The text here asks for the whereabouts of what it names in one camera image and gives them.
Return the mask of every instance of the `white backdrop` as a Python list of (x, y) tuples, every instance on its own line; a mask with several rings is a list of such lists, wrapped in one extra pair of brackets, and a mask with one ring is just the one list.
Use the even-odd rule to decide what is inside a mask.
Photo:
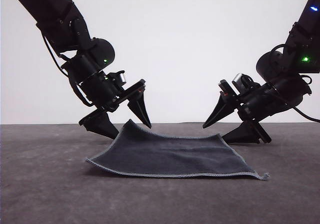
[[(219, 97), (217, 83), (237, 73), (255, 81), (261, 55), (283, 43), (307, 0), (73, 0), (91, 36), (107, 39), (127, 85), (146, 80), (151, 122), (205, 121)], [(320, 117), (320, 75), (299, 106)], [(1, 123), (77, 123), (93, 108), (76, 98), (55, 67), (35, 20), (18, 0), (1, 0)], [(138, 119), (127, 103), (114, 123)], [(239, 122), (236, 112), (223, 119)], [(304, 122), (294, 111), (265, 122)]]

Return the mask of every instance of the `blue led light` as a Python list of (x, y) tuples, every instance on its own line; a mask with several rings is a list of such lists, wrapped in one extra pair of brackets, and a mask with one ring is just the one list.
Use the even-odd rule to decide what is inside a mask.
[(317, 7), (311, 6), (310, 7), (313, 11), (318, 11), (319, 9)]

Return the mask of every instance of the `black cable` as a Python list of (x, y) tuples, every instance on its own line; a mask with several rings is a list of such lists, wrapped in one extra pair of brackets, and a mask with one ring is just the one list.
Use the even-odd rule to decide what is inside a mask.
[(271, 64), (271, 58), (272, 58), (273, 53), (274, 53), (277, 49), (279, 49), (279, 48), (284, 48), (284, 47), (290, 48), (289, 45), (287, 45), (287, 44), (285, 44), (285, 43), (282, 43), (282, 44), (277, 45), (276, 47), (274, 47), (274, 48), (270, 51), (270, 53), (269, 53), (269, 64)]
[(297, 107), (294, 107), (292, 105), (289, 104), (289, 102), (287, 100), (285, 100), (284, 98), (282, 98), (279, 95), (274, 95), (274, 94), (270, 94), (270, 93), (265, 93), (265, 95), (271, 95), (279, 100), (281, 100), (282, 102), (284, 102), (287, 106), (289, 106), (290, 108), (294, 109), (296, 112), (298, 112), (301, 116), (303, 116), (304, 118), (313, 121), (313, 122), (317, 122), (320, 123), (320, 119), (316, 119), (316, 118), (312, 118), (310, 116), (308, 116), (307, 114), (303, 113), (302, 111), (300, 111)]
[(311, 78), (309, 75), (303, 74), (303, 75), (300, 75), (300, 76), (301, 76), (301, 78), (308, 78), (308, 79), (310, 79), (310, 82), (307, 83), (307, 84), (308, 84), (308, 85), (312, 84), (312, 78)]
[(46, 40), (46, 37), (44, 36), (43, 33), (42, 33), (42, 38), (43, 38), (43, 40), (44, 40), (44, 43), (45, 43), (47, 49), (49, 50), (49, 53), (50, 53), (50, 55), (51, 55), (51, 57), (52, 57), (55, 65), (57, 66), (57, 68), (60, 70), (60, 72), (61, 72), (64, 76), (68, 77), (68, 75), (60, 68), (58, 62), (56, 61), (56, 58), (55, 58), (54, 54), (52, 53), (52, 51), (51, 51), (51, 49), (50, 49), (50, 47), (49, 47), (49, 44), (48, 44), (48, 42), (47, 42), (47, 40)]

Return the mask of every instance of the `cable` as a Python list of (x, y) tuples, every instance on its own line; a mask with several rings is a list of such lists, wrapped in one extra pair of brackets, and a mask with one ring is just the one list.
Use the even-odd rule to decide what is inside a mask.
[(301, 116), (303, 116), (304, 118), (313, 121), (313, 122), (317, 122), (320, 123), (320, 119), (316, 119), (316, 118), (312, 118), (310, 116), (308, 116), (307, 114), (303, 113), (302, 111), (300, 111), (297, 107), (294, 107), (292, 105), (289, 104), (289, 102), (287, 100), (285, 100), (284, 98), (282, 98), (279, 95), (274, 95), (274, 94), (270, 94), (270, 93), (264, 93), (265, 95), (270, 95), (273, 96), (279, 100), (281, 100), (282, 102), (284, 102), (287, 106), (289, 106), (290, 108), (294, 109), (296, 112), (298, 112)]
[(51, 51), (51, 49), (50, 49), (50, 47), (49, 47), (49, 44), (48, 44), (48, 42), (47, 42), (47, 40), (46, 40), (46, 37), (44, 36), (43, 33), (41, 33), (41, 34), (42, 34), (42, 38), (43, 38), (43, 40), (44, 40), (44, 43), (45, 43), (47, 49), (49, 50), (49, 53), (50, 53), (50, 55), (51, 55), (51, 57), (52, 57), (55, 65), (57, 66), (57, 68), (60, 70), (60, 72), (61, 72), (64, 76), (68, 77), (68, 75), (60, 68), (58, 62), (56, 61), (56, 58), (55, 58), (54, 54), (52, 53), (52, 51)]
[(271, 62), (271, 58), (272, 58), (273, 53), (274, 53), (277, 49), (279, 49), (279, 48), (284, 48), (284, 47), (290, 48), (289, 45), (283, 43), (283, 44), (277, 45), (276, 47), (274, 47), (274, 48), (270, 51), (270, 53), (269, 53), (269, 64), (272, 63), (272, 62)]

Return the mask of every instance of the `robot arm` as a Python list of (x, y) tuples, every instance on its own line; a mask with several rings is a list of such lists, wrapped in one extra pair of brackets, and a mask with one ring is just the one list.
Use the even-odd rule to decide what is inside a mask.
[[(63, 73), (77, 97), (85, 105), (97, 108), (81, 119), (80, 125), (88, 131), (115, 138), (118, 130), (110, 122), (107, 112), (116, 111), (119, 104), (127, 99), (129, 109), (151, 127), (144, 102), (145, 81), (141, 79), (124, 90), (124, 71), (103, 72), (115, 59), (115, 51), (108, 41), (90, 37), (86, 22), (72, 0), (19, 1), (37, 21), (45, 42), (48, 40), (57, 56), (66, 61), (58, 67), (62, 72), (67, 71), (67, 74)], [(70, 50), (76, 50), (72, 58), (61, 54)]]
[[(283, 53), (277, 51), (283, 47)], [(214, 111), (203, 125), (206, 128), (238, 110), (243, 123), (223, 138), (228, 143), (265, 143), (270, 136), (259, 121), (273, 114), (291, 108), (312, 121), (299, 111), (298, 106), (305, 94), (311, 94), (311, 78), (300, 73), (320, 72), (320, 0), (308, 0), (301, 17), (289, 33), (285, 44), (281, 44), (264, 54), (256, 64), (258, 74), (266, 81), (264, 85), (255, 83), (252, 78), (238, 74), (232, 81), (239, 94), (222, 80), (220, 98)]]

